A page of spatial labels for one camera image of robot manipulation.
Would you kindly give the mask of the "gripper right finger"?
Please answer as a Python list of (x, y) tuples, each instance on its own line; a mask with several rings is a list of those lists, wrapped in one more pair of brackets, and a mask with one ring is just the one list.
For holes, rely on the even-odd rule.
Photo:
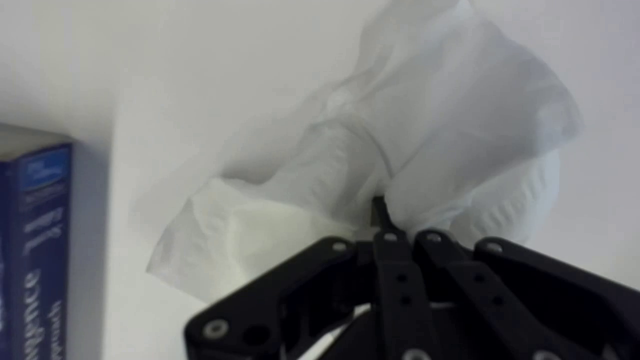
[(500, 237), (428, 229), (413, 256), (477, 351), (464, 360), (640, 360), (640, 291)]

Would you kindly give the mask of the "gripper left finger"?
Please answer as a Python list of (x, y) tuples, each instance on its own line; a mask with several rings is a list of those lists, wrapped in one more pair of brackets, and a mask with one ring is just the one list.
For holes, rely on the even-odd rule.
[(332, 235), (198, 313), (187, 360), (441, 360), (434, 312), (414, 251), (419, 237), (382, 214), (371, 240)]

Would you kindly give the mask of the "white napkin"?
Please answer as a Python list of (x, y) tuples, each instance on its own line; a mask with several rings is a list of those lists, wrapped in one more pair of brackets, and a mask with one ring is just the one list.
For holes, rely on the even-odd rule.
[(558, 195), (560, 148), (582, 128), (558, 76), (469, 0), (391, 0), (345, 79), (290, 115), (308, 121), (267, 180), (211, 177), (171, 219), (146, 271), (204, 302), (329, 236), (371, 227), (375, 196), (410, 238), (525, 243)]

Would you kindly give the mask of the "blue book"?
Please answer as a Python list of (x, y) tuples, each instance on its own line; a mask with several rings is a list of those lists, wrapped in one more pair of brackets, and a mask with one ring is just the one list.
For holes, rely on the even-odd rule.
[(0, 124), (0, 360), (66, 360), (73, 149)]

